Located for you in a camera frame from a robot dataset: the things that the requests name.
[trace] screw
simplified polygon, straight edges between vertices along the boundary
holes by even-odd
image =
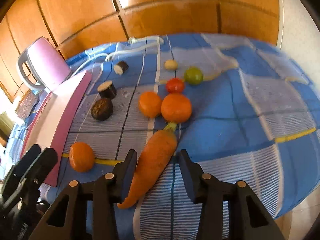
[[[239,180],[239,181],[237,182],[237,185],[238,185],[239,187],[245,187],[245,186],[247,186],[247,184],[246,184],[243,180]]]
[[[203,173],[201,176],[203,179],[211,179],[211,174],[209,173]]]
[[[105,178],[105,179],[113,179],[114,176],[115,176],[115,175],[114,175],[113,173],[109,172],[109,173],[107,173],[106,175],[104,175],[104,178]]]
[[[76,181],[76,180],[72,180],[72,181],[69,182],[69,186],[70,187],[75,187],[77,185],[78,185],[78,181]]]

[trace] kettle handle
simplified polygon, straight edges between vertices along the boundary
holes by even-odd
[[[19,74],[21,80],[31,90],[35,90],[35,91],[44,90],[45,86],[43,84],[42,85],[35,85],[28,79],[26,73],[23,70],[23,64],[25,62],[28,62],[28,52],[26,49],[20,54],[20,56],[18,57],[18,62],[17,62],[17,71],[18,71],[18,74]]]

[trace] wooden cabinet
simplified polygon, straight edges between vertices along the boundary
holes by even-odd
[[[278,28],[278,0],[16,0],[0,23],[0,82],[11,98],[26,91],[16,62],[40,36],[69,58],[132,36],[183,32],[276,44]]]

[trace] blue tablecloth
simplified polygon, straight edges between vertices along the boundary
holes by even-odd
[[[86,68],[92,81],[71,125],[64,152],[76,141],[88,143],[96,157],[123,160],[130,148],[139,154],[147,138],[162,129],[162,117],[148,120],[137,107],[139,95],[152,90],[164,98],[166,80],[183,77],[189,66],[202,69],[207,81],[186,85],[192,102],[191,119],[179,126],[178,149],[186,149],[205,172],[227,182],[245,180],[273,217],[301,202],[320,180],[320,101],[302,69],[276,48],[245,37],[221,34],[163,36],[164,44],[140,53],[97,58]],[[127,43],[105,44],[67,60],[76,69],[95,54],[130,49]],[[164,69],[168,59],[178,62],[176,72]],[[129,70],[117,75],[113,65],[125,60]],[[97,87],[112,80],[118,91],[114,113],[105,122],[90,115],[99,99]],[[14,160],[20,153],[28,126],[15,126],[7,150]],[[52,202],[73,179],[88,182],[112,171],[95,164],[87,173],[74,171],[62,158],[58,187],[41,186]],[[188,199],[179,165],[173,157],[154,187],[136,206],[115,207],[120,239],[195,239],[200,205]],[[224,236],[228,233],[224,203]],[[92,206],[88,207],[91,231]]]

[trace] yellow stripe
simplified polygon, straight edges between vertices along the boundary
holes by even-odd
[[[203,81],[212,81],[212,80],[214,80],[215,78],[217,78],[218,76],[220,76],[221,74],[222,74],[222,72],[215,73],[215,74],[210,75],[210,76],[204,76],[204,77],[203,77]]]
[[[68,153],[63,153],[63,154],[62,154],[62,157],[69,158],[69,154],[68,154]],[[98,163],[98,164],[114,166],[114,165],[116,165],[117,163],[121,163],[121,162],[123,162],[123,161],[103,160],[103,159],[95,158],[95,159],[94,159],[94,162],[95,162],[95,163]]]
[[[297,78],[297,77],[286,77],[284,79],[284,81],[286,81],[286,82],[295,81],[295,82],[299,82],[299,83],[307,85],[305,80],[303,80],[302,78]]]
[[[167,80],[160,80],[160,81],[159,81],[159,84],[160,84],[160,85],[165,85],[167,82],[168,82]]]
[[[316,128],[311,128],[309,130],[306,130],[306,131],[303,131],[303,132],[299,132],[299,133],[295,133],[295,134],[292,134],[292,135],[277,137],[275,139],[275,142],[276,143],[283,143],[283,142],[295,140],[295,139],[300,138],[302,136],[305,136],[307,134],[313,133],[315,130],[316,130]]]

